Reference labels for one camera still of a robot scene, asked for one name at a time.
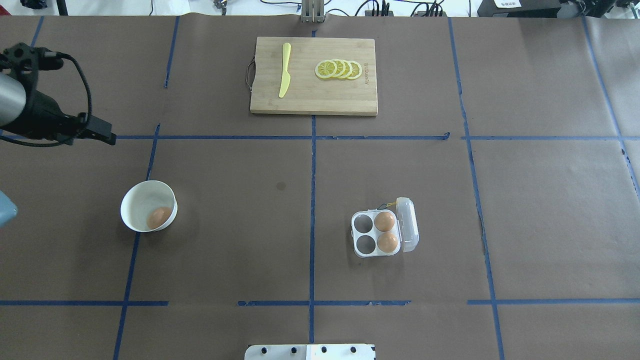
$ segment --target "blue object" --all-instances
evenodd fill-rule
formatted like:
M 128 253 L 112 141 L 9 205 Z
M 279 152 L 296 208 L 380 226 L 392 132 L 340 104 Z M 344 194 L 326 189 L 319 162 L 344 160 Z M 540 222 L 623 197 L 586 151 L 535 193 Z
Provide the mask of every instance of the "blue object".
M 18 207 L 3 192 L 0 192 L 0 227 L 15 218 Z

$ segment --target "yellow knife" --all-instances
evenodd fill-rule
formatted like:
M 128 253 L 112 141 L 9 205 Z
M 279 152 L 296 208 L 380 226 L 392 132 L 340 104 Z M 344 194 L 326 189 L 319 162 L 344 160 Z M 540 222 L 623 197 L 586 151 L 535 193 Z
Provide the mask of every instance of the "yellow knife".
M 289 56 L 291 55 L 291 44 L 286 42 L 282 44 L 282 79 L 280 80 L 279 98 L 283 98 L 289 89 L 291 75 L 289 75 Z

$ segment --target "white paper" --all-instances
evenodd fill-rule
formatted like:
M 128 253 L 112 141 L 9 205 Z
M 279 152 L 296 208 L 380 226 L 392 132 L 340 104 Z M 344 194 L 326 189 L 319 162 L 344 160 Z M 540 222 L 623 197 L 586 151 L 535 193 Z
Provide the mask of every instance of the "white paper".
M 520 0 L 493 0 L 495 5 L 501 9 L 519 8 Z

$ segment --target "wooden cutting board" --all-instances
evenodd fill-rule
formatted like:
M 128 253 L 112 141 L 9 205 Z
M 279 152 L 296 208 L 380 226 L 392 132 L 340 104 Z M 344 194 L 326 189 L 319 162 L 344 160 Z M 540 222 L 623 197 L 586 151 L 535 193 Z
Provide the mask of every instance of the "wooden cutting board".
M 291 44 L 291 83 L 280 99 L 282 44 Z M 316 65 L 323 60 L 353 60 L 362 64 L 355 80 L 319 79 Z M 376 46 L 361 38 L 259 37 L 255 46 L 252 113 L 306 115 L 378 114 Z

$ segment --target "egg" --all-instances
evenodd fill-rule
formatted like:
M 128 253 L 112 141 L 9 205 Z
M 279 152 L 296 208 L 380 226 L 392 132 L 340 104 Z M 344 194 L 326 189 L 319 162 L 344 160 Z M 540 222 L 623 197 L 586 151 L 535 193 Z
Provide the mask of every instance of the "egg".
M 378 248 L 384 252 L 393 252 L 398 246 L 398 238 L 392 233 L 384 233 L 378 237 Z
M 153 210 L 153 212 L 151 212 L 151 215 L 149 215 L 149 217 L 147 218 L 147 226 L 149 226 L 149 229 L 153 230 L 161 227 L 162 224 L 169 220 L 171 212 L 171 208 L 167 206 L 163 206 L 161 208 Z
M 376 219 L 373 221 L 376 224 L 376 229 L 380 231 L 389 231 L 394 228 L 396 224 L 396 217 L 389 211 L 383 211 L 376 215 Z

